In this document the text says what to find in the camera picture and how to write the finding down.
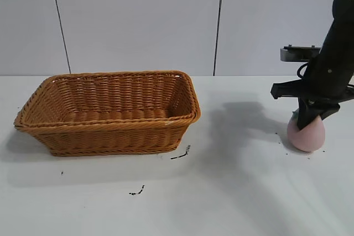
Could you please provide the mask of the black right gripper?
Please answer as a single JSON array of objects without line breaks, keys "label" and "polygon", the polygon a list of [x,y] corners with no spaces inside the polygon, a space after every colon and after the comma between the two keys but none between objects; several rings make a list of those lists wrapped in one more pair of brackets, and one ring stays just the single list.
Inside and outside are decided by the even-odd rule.
[{"label": "black right gripper", "polygon": [[353,53],[342,56],[318,56],[306,64],[298,80],[275,83],[270,91],[274,99],[298,98],[299,130],[307,127],[317,116],[322,120],[337,113],[339,105],[330,105],[323,111],[316,105],[337,104],[353,100]]}]

